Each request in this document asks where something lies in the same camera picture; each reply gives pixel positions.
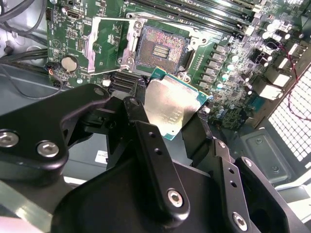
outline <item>white label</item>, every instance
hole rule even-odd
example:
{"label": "white label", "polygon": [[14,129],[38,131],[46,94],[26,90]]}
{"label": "white label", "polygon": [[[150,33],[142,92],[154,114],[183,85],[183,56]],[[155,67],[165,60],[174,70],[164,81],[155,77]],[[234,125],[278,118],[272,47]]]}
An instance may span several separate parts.
{"label": "white label", "polygon": [[108,153],[103,150],[99,150],[97,152],[95,162],[101,163],[101,164],[108,164]]}

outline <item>perforated metal panel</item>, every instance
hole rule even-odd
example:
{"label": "perforated metal panel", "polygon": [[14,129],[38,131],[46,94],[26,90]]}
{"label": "perforated metal panel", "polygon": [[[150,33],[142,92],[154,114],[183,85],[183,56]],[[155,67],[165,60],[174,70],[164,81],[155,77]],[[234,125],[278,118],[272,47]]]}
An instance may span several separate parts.
{"label": "perforated metal panel", "polygon": [[[303,118],[311,118],[311,67],[292,91],[291,109]],[[307,157],[311,153],[311,122],[301,120],[290,112],[288,98],[277,107],[269,121],[298,161],[310,159]],[[304,162],[307,163],[306,168],[311,167],[311,163]]]}

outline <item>green circuit board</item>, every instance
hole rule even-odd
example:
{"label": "green circuit board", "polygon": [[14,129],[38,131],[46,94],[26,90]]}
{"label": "green circuit board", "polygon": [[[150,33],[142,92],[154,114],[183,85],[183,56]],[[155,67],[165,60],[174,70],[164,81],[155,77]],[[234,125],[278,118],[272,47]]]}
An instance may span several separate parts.
{"label": "green circuit board", "polygon": [[[131,75],[150,75],[156,66],[171,70],[210,96],[211,122],[236,129],[243,123],[241,111],[259,111],[266,101],[255,91],[249,95],[241,75],[249,77],[251,85],[281,53],[271,54],[268,67],[252,60],[256,49],[270,53],[262,36],[265,26],[274,24],[275,30],[288,33],[300,9],[297,2],[283,0],[49,2],[49,61],[62,63],[57,74],[69,87],[102,85],[103,76],[115,70]],[[136,14],[145,15],[139,32],[130,23]],[[128,38],[130,30],[137,39],[133,61],[124,60],[133,39]],[[174,46],[164,45],[168,40]]]}

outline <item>screw hole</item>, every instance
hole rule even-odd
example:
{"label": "screw hole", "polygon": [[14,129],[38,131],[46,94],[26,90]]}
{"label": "screw hole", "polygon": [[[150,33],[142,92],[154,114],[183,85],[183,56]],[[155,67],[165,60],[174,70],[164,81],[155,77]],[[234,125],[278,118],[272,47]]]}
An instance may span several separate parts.
{"label": "screw hole", "polygon": [[158,149],[158,148],[155,148],[155,153],[157,155],[162,155],[162,151],[160,149]]}
{"label": "screw hole", "polygon": [[116,125],[117,124],[116,124],[115,121],[110,121],[110,122],[107,123],[107,128],[111,130],[111,129],[115,128]]}
{"label": "screw hole", "polygon": [[231,184],[233,187],[235,187],[235,188],[238,187],[237,184],[234,183],[233,181],[230,181],[230,184]]}
{"label": "screw hole", "polygon": [[149,132],[149,136],[155,138],[156,135],[153,132]]}

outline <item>silver screw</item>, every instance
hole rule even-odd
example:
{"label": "silver screw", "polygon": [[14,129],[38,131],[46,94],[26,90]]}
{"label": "silver screw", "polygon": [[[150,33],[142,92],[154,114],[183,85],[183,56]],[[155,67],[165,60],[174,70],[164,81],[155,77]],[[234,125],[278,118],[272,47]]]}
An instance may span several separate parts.
{"label": "silver screw", "polygon": [[83,79],[77,79],[77,83],[78,84],[82,84],[83,83]]}
{"label": "silver screw", "polygon": [[59,148],[53,142],[41,142],[37,147],[37,152],[43,157],[52,158],[59,153]]}
{"label": "silver screw", "polygon": [[234,223],[235,223],[242,231],[244,231],[244,232],[247,231],[247,224],[246,224],[244,218],[243,218],[241,215],[239,215],[239,214],[236,213],[236,212],[233,212],[232,217],[233,217]]}
{"label": "silver screw", "polygon": [[225,143],[223,143],[222,141],[218,141],[218,145],[221,146],[222,148],[225,148]]}
{"label": "silver screw", "polygon": [[134,26],[138,29],[141,29],[142,28],[142,23],[141,22],[135,22]]}
{"label": "silver screw", "polygon": [[257,143],[257,144],[262,143],[262,139],[261,139],[261,138],[257,138],[257,139],[256,139],[256,143]]}
{"label": "silver screw", "polygon": [[246,162],[246,164],[247,164],[248,166],[252,166],[251,161],[249,161],[248,159],[244,159],[244,161]]}
{"label": "silver screw", "polygon": [[100,95],[100,96],[103,96],[105,93],[101,90],[101,89],[99,89],[99,88],[94,88],[94,91],[95,91],[95,93],[97,94],[97,95]]}
{"label": "silver screw", "polygon": [[131,65],[131,64],[133,64],[133,59],[131,57],[129,57],[126,62]]}
{"label": "silver screw", "polygon": [[169,200],[173,204],[173,206],[181,207],[183,205],[183,198],[177,191],[170,190],[168,191],[167,196],[169,197]]}
{"label": "silver screw", "polygon": [[0,147],[13,147],[19,141],[19,137],[12,132],[0,132]]}

